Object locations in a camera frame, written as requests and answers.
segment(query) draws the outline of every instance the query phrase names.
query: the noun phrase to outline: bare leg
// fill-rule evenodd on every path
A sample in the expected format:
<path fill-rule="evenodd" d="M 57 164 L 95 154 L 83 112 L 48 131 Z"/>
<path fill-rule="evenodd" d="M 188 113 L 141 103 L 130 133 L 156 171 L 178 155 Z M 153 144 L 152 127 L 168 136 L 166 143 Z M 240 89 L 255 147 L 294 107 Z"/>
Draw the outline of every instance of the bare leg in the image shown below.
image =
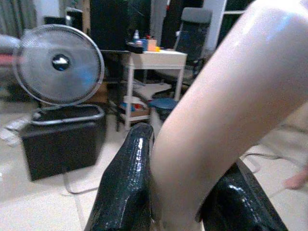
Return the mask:
<path fill-rule="evenodd" d="M 287 189 L 300 189 L 308 182 L 308 165 L 295 176 L 290 177 L 284 182 Z"/>
<path fill-rule="evenodd" d="M 253 3 L 164 123 L 150 164 L 165 230 L 194 230 L 231 164 L 307 100 L 307 14 L 292 0 Z"/>

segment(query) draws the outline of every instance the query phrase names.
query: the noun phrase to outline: chair backrest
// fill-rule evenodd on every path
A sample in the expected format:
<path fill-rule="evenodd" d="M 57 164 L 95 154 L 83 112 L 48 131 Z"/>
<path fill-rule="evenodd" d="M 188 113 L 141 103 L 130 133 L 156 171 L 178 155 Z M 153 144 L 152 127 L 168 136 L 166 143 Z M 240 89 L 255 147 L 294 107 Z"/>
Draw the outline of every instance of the chair backrest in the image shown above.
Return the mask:
<path fill-rule="evenodd" d="M 186 7 L 182 13 L 180 35 L 174 49 L 187 54 L 187 64 L 202 58 L 212 12 L 203 8 Z"/>

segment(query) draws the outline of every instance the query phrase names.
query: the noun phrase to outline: metal rim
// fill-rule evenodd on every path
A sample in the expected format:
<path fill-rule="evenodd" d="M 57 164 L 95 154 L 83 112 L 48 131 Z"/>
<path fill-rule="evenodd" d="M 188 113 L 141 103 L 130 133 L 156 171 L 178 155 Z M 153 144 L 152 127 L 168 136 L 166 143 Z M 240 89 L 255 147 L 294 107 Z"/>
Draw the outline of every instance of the metal rim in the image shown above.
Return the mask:
<path fill-rule="evenodd" d="M 50 25 L 43 25 L 43 26 L 39 26 L 39 27 L 36 27 L 34 29 L 32 29 L 29 33 L 31 32 L 36 32 L 36 31 L 40 31 L 42 29 L 45 29 L 45 28 L 48 28 L 48 27 L 53 27 L 53 28 L 59 28 L 59 29 L 65 29 L 66 31 L 73 31 L 74 33 L 76 33 L 77 35 L 80 35 L 81 37 L 85 38 L 87 41 L 90 42 L 90 44 L 94 47 L 94 49 L 96 50 L 97 54 L 98 54 L 98 57 L 99 57 L 99 62 L 100 62 L 100 65 L 101 65 L 101 68 L 99 70 L 99 79 L 96 83 L 96 86 L 92 89 L 92 91 L 87 94 L 87 96 L 85 96 L 84 98 L 82 99 L 79 99 L 79 100 L 76 100 L 76 101 L 73 101 L 73 102 L 70 102 L 70 103 L 54 103 L 54 102 L 49 102 L 47 100 L 44 100 L 36 95 L 34 95 L 22 82 L 21 78 L 20 78 L 20 74 L 19 74 L 19 65 L 18 65 L 18 59 L 19 59 L 19 54 L 20 54 L 20 45 L 23 41 L 23 38 L 25 37 L 25 35 L 23 35 L 20 39 L 20 43 L 19 45 L 14 49 L 14 52 L 13 52 L 13 71 L 14 71 L 14 74 L 15 74 L 15 77 L 19 83 L 19 85 L 29 94 L 31 95 L 33 98 L 35 98 L 36 100 L 40 101 L 40 102 L 43 102 L 43 103 L 47 103 L 47 104 L 50 104 L 50 105 L 56 105 L 56 106 L 72 106 L 72 105 L 76 105 L 76 104 L 79 104 L 79 103 L 82 103 L 88 99 L 90 99 L 94 94 L 95 92 L 98 90 L 98 88 L 101 86 L 102 82 L 103 82 L 103 76 L 104 76 L 104 60 L 103 60 L 103 56 L 102 56 L 102 53 L 100 51 L 100 49 L 98 48 L 98 46 L 94 43 L 94 41 L 88 36 L 86 35 L 85 33 L 83 33 L 82 31 L 76 29 L 76 28 L 73 28 L 73 27 L 70 27 L 70 26 L 65 26 L 65 25 L 58 25 L 58 24 L 50 24 Z"/>

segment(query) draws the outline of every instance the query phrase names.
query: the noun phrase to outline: black speaker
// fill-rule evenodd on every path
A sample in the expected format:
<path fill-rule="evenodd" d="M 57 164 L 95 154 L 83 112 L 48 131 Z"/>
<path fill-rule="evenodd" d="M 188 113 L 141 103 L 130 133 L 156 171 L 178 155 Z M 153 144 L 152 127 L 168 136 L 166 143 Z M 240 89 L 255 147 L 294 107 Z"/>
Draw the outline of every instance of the black speaker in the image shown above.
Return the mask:
<path fill-rule="evenodd" d="M 84 32 L 101 50 L 124 51 L 128 22 L 128 1 L 90 0 L 90 29 Z"/>

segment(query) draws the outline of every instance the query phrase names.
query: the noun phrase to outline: small bottle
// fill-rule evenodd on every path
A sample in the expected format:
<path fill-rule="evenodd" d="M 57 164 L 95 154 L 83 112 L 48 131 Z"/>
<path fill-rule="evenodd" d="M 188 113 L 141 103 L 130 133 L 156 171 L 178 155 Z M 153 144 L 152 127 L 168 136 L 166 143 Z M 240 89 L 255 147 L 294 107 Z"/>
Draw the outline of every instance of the small bottle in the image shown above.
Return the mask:
<path fill-rule="evenodd" d="M 139 31 L 136 30 L 134 34 L 134 42 L 136 42 L 139 39 Z"/>

